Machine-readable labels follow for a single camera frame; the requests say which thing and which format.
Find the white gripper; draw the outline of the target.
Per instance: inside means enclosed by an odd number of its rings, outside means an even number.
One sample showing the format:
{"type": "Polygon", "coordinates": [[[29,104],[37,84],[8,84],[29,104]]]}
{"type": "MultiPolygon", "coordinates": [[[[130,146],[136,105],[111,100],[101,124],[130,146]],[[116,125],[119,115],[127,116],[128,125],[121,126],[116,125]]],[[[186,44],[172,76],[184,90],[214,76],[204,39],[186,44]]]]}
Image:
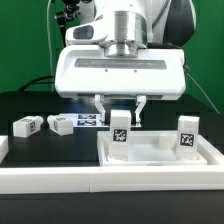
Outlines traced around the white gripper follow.
{"type": "Polygon", "coordinates": [[[55,88],[60,96],[94,96],[100,122],[106,123],[104,96],[136,97],[135,125],[147,97],[176,100],[185,91],[181,49],[141,49],[136,58],[110,58],[97,45],[71,45],[59,56],[55,88]]]}

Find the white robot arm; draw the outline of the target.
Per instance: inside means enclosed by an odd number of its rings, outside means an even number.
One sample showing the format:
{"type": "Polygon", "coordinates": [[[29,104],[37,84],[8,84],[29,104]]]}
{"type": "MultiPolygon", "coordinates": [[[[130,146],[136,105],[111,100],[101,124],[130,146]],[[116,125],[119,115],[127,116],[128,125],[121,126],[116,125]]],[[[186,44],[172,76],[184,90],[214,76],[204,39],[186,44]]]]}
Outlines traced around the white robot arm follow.
{"type": "Polygon", "coordinates": [[[184,93],[181,46],[195,30],[191,0],[94,0],[82,24],[65,33],[55,88],[64,98],[92,99],[112,127],[140,122],[149,100],[184,93]]]}

